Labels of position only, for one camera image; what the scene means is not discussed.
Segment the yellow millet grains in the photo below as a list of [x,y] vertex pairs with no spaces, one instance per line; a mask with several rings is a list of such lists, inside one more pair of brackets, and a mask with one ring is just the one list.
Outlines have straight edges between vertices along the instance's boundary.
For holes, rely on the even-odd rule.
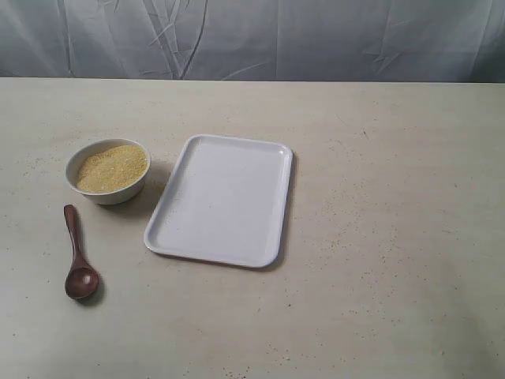
[[135,145],[121,145],[89,156],[77,173],[76,187],[90,193],[109,193],[133,184],[146,171],[148,158]]

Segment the brown wooden spoon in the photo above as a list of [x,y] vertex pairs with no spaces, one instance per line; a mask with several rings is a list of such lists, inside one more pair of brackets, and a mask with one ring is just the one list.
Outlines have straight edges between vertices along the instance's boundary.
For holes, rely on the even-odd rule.
[[73,249],[72,264],[65,279],[65,292],[74,300],[94,295],[99,286],[99,273],[88,263],[80,246],[80,225],[76,208],[64,206],[64,217]]

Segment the white ceramic bowl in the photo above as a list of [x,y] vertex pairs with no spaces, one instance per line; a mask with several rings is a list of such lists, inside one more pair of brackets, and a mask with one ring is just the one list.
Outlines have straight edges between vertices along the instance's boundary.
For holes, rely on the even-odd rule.
[[[104,152],[109,148],[118,147],[121,145],[135,145],[141,148],[145,155],[148,158],[148,166],[143,175],[138,178],[133,184],[109,193],[90,193],[85,192],[76,187],[77,184],[77,173],[80,169],[80,166],[83,162],[89,157],[99,152]],[[144,187],[145,180],[147,177],[147,173],[150,169],[152,163],[152,158],[148,150],[140,143],[128,139],[123,138],[115,138],[115,139],[106,139],[91,143],[87,146],[84,146],[80,150],[78,150],[70,159],[65,168],[65,176],[66,180],[69,183],[70,187],[75,190],[77,193],[83,195],[88,198],[92,202],[98,205],[116,205],[122,202],[125,202],[132,197],[136,196]]]

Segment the white rectangular plastic tray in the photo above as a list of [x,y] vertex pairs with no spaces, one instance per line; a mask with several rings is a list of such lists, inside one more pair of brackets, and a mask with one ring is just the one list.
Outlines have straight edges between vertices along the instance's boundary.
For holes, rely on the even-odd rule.
[[144,232],[153,253],[246,268],[281,250],[292,150],[200,134],[178,157]]

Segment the grey fabric backdrop curtain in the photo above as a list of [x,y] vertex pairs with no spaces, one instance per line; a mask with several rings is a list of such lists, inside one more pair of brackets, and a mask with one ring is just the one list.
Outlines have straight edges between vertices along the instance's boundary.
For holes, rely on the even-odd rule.
[[501,1],[4,1],[4,77],[502,82]]

